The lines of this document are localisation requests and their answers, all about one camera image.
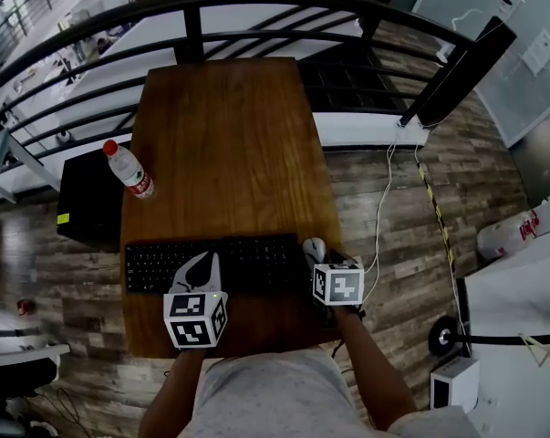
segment red bottle cap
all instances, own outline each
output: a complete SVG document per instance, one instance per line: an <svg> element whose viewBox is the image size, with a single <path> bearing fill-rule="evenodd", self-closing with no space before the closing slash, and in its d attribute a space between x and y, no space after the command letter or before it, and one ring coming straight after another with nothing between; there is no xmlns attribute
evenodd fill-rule
<svg viewBox="0 0 550 438"><path fill-rule="evenodd" d="M104 146L102 146L102 150L107 156L114 156L119 150L119 145L114 140L108 140L104 143Z"/></svg>

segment white box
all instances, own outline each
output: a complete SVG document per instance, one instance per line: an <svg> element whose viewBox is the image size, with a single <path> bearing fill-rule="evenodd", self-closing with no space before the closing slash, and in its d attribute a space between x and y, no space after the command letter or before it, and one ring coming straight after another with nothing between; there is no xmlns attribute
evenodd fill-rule
<svg viewBox="0 0 550 438"><path fill-rule="evenodd" d="M479 361L457 357L431 373L431 409L461 405L465 413L477 405Z"/></svg>
<svg viewBox="0 0 550 438"><path fill-rule="evenodd" d="M313 297L324 305L361 305L364 269L359 265L314 265Z"/></svg>
<svg viewBox="0 0 550 438"><path fill-rule="evenodd" d="M163 319L179 349L215 347L228 322L225 292L186 292L163 296Z"/></svg>

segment wooden table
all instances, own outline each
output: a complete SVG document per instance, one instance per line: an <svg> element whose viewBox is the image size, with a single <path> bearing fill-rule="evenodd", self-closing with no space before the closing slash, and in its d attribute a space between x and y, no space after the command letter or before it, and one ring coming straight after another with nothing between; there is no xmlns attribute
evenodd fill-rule
<svg viewBox="0 0 550 438"><path fill-rule="evenodd" d="M296 233L340 249L337 211L317 130L292 58L206 62L149 72L131 150L155 183L125 192L121 281L129 351L171 358L162 297L124 292L128 242ZM309 297L234 296L210 357L302 349L338 339Z"/></svg>

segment wood plank floor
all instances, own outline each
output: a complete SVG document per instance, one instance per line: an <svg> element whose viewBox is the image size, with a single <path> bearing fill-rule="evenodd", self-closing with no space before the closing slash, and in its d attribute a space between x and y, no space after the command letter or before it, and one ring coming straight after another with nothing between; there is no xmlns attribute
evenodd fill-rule
<svg viewBox="0 0 550 438"><path fill-rule="evenodd" d="M383 25L378 37L420 47L412 33ZM415 72L434 70L391 54L387 66ZM399 88L414 89L409 81ZM373 256L376 209L387 182L384 151L328 153L345 247L369 263ZM514 162L480 101L472 94L430 136L421 162L449 227L457 276L477 267L475 236L484 226L526 209ZM428 352L431 324L455 314L451 278L431 202L412 151L392 159L394 180L380 218L380 279L365 310L368 330L428 406L429 373L438 363ZM18 205L0 203L0 309L15 311L20 297L32 297L37 316L58 340L70 344L60 380L44 388L54 397L66 388L80 418L95 436L136 436L141 415L160 388L170 360L131 357L125 350L120 303L119 257L92 251L56 234L57 196L41 193ZM375 272L368 273L370 287ZM324 346L331 351L334 346ZM345 348L336 360L350 368ZM345 373L362 408L353 373ZM67 436L83 436L42 398L32 400Z"/></svg>

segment black keyboard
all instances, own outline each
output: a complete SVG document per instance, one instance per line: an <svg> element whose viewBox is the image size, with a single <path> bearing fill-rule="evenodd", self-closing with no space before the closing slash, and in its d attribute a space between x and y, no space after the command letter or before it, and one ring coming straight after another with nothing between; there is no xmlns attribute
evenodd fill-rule
<svg viewBox="0 0 550 438"><path fill-rule="evenodd" d="M309 290L309 271L296 235L284 234L127 244L127 292L166 294L175 272L209 250L220 257L222 290L228 294Z"/></svg>

